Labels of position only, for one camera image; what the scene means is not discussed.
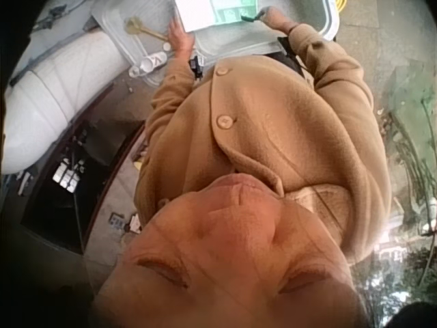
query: open book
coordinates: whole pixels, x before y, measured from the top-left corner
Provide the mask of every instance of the open book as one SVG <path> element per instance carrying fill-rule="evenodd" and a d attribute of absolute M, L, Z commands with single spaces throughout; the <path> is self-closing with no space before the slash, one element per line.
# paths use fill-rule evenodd
<path fill-rule="evenodd" d="M 175 0 L 185 31 L 240 22 L 255 17 L 258 0 Z"/>

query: white duct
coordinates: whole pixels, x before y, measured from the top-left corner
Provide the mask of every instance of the white duct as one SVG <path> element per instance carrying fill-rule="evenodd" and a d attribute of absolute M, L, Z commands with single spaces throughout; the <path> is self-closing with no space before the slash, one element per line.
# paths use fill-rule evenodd
<path fill-rule="evenodd" d="M 70 120 L 127 68 L 110 37 L 98 30 L 26 72 L 6 96 L 1 173 L 13 174 L 34 164 Z"/>

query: yellow hose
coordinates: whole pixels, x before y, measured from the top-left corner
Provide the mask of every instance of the yellow hose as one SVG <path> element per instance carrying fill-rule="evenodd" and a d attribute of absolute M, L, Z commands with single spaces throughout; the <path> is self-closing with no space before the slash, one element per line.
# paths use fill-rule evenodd
<path fill-rule="evenodd" d="M 335 0 L 335 4 L 337 5 L 337 9 L 339 12 L 341 12 L 346 4 L 348 3 L 348 0 Z"/>

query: clear plastic container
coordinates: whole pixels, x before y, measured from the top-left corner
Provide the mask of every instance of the clear plastic container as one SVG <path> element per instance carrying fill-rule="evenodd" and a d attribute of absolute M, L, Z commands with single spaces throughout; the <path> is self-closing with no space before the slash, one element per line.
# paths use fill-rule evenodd
<path fill-rule="evenodd" d="M 327 40 L 332 40 L 338 32 L 339 15 L 335 0 L 258 0 L 258 8 L 269 5 L 278 7 L 295 21 L 312 25 Z M 145 56 L 162 51 L 163 41 L 144 33 L 127 34 L 126 21 L 138 16 L 147 28 L 167 34 L 174 11 L 173 0 L 98 0 L 92 13 L 128 61 L 139 65 Z M 281 50 L 277 42 L 277 36 L 281 34 L 261 22 L 212 26 L 196 31 L 195 35 L 196 51 L 205 66 L 211 66 L 224 57 Z M 165 70 L 164 66 L 145 76 L 146 83 L 159 85 Z"/>

